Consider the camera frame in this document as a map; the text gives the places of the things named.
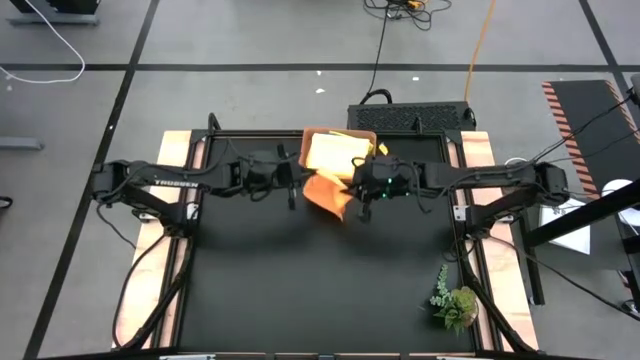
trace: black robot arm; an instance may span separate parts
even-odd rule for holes
[[[360,214],[365,222],[371,219],[375,200],[439,197],[456,189],[515,189],[490,204],[467,206],[456,214],[470,235],[486,237],[493,224],[510,213],[535,204],[558,206],[569,199],[564,170],[548,163],[455,168],[445,163],[408,163],[394,156],[367,156],[354,159],[354,164],[347,191],[362,203]]]
[[[123,203],[133,208],[134,215],[144,213],[158,218],[171,236],[188,237],[194,221],[188,216],[185,206],[167,203],[145,191],[145,187],[195,189],[218,197],[248,195],[252,201],[264,199],[273,190],[286,189],[289,193],[288,206],[295,209],[295,189],[312,173],[300,167],[295,160],[283,145],[279,145],[277,152],[255,151],[246,156],[237,155],[234,161],[201,170],[144,161],[113,161],[94,166],[92,195],[100,204]]]

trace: orange and black stripe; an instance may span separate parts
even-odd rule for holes
[[[551,83],[548,82],[542,83],[542,90],[544,91],[544,96],[547,98],[547,102],[551,108],[551,113],[553,113],[556,125],[558,125],[558,131],[560,131],[560,135],[566,139],[564,145],[567,147],[567,151],[572,157],[571,161],[578,173],[578,178],[580,179],[582,188],[588,194],[587,197],[591,199],[599,199],[600,196],[598,195],[598,188],[596,188],[593,183],[593,178],[591,178],[587,164],[582,158],[582,152],[580,152],[580,148],[578,148],[578,143],[576,143],[575,139],[569,138],[571,136],[571,126],[569,126],[564,110],[562,110],[562,105],[560,105],[560,102],[558,101],[556,91],[553,89]]]
[[[618,92],[613,87],[611,82],[609,82],[609,80],[606,80],[605,83],[609,87],[609,90],[611,91],[611,94],[613,94],[613,97],[616,99],[616,101],[622,102],[622,99],[618,95]],[[627,108],[625,108],[624,106],[620,106],[618,109],[620,109],[620,112],[622,113],[622,117],[624,117],[624,120],[627,122],[629,129],[631,129],[631,131],[634,132],[633,136],[636,138],[636,142],[640,144],[640,134],[638,134],[638,127],[636,126],[636,123],[631,118],[631,115],[629,115],[629,111],[627,111]]]

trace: wooden frame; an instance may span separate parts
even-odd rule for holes
[[[191,131],[167,131],[162,140],[162,146],[158,155],[158,164],[183,166],[189,152]],[[495,165],[489,135],[486,132],[462,132],[462,148],[465,154],[467,166]],[[200,142],[196,147],[193,167],[199,168],[202,162],[204,144]],[[449,155],[452,165],[458,166],[456,148],[450,143]],[[165,201],[178,201],[180,191],[171,188],[152,187],[151,193]],[[502,196],[500,189],[477,189],[472,191],[476,204],[487,204]],[[195,192],[187,194],[187,201],[195,198]],[[461,191],[458,192],[458,200],[464,202]],[[138,237],[137,249],[134,260],[147,249],[162,234],[162,227],[158,222],[142,224]],[[512,242],[511,230],[507,224],[496,224],[491,230],[491,235]],[[121,343],[130,339],[146,320],[149,312],[158,302],[162,279],[169,252],[167,239],[163,240],[156,249],[149,253],[148,257],[140,262],[133,272],[129,286],[120,310],[117,322],[118,338]],[[177,254],[175,271],[179,269],[184,254],[185,241],[182,239]],[[497,241],[487,239],[483,242],[485,262],[491,282],[493,299],[509,324],[520,334],[522,339],[533,348],[538,348],[535,329],[531,320],[529,303],[524,289],[524,283],[520,275],[517,254],[510,247]],[[477,263],[475,256],[470,257],[471,265],[476,274]],[[164,318],[162,338],[160,346],[169,346],[173,335],[173,324],[176,312],[176,300],[167,310]],[[481,307],[478,314],[478,322],[482,336],[483,347],[493,350],[491,332],[487,313]],[[510,350],[509,345],[501,339],[505,350]]]

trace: white cable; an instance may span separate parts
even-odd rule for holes
[[[504,164],[505,164],[505,165],[509,165],[509,163],[510,163],[510,162],[515,161],[515,160],[520,160],[520,161],[524,161],[524,162],[526,162],[526,161],[527,161],[527,159],[523,159],[523,158],[519,158],[519,157],[514,157],[514,158],[511,158],[511,159],[509,159],[509,160],[505,161],[505,162],[504,162]]]
[[[58,37],[58,39],[62,40],[63,43],[65,43],[69,49],[71,49],[71,51],[73,51],[76,56],[78,57],[78,59],[80,59],[80,62],[82,62],[82,68],[80,69],[80,72],[74,76],[71,79],[60,79],[60,80],[29,80],[29,79],[23,79],[21,77],[18,77],[16,75],[11,74],[10,72],[8,72],[7,70],[5,70],[4,68],[2,68],[2,66],[0,66],[0,71],[2,71],[3,73],[5,73],[10,79],[16,79],[18,81],[22,81],[28,84],[56,84],[56,83],[66,83],[66,82],[74,82],[76,80],[78,80],[78,78],[82,75],[82,73],[84,73],[84,68],[85,68],[85,62],[84,59],[82,58],[82,56],[78,53],[78,51],[76,51],[76,49],[73,48],[73,46],[71,46],[71,44],[69,44],[67,42],[67,40],[65,40],[65,38],[62,37],[62,35],[60,35],[56,29],[53,28],[53,26],[51,25],[51,23],[49,22],[49,20],[47,20],[46,17],[44,17],[44,15],[42,15],[42,13],[40,12],[40,10],[38,10],[35,6],[33,6],[33,4],[31,4],[29,2],[29,0],[24,0],[24,2],[27,3],[27,5],[31,6],[31,8],[38,14],[40,15],[40,17],[42,18],[42,20],[44,20],[44,22],[49,25],[49,28],[51,28],[51,31],[53,31],[54,34],[56,34],[56,36]]]

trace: orange cloth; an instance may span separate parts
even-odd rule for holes
[[[332,212],[341,221],[344,221],[342,215],[346,205],[353,199],[353,196],[342,192],[342,190],[346,189],[347,186],[337,176],[319,169],[307,180],[302,189],[302,194],[309,201]]]

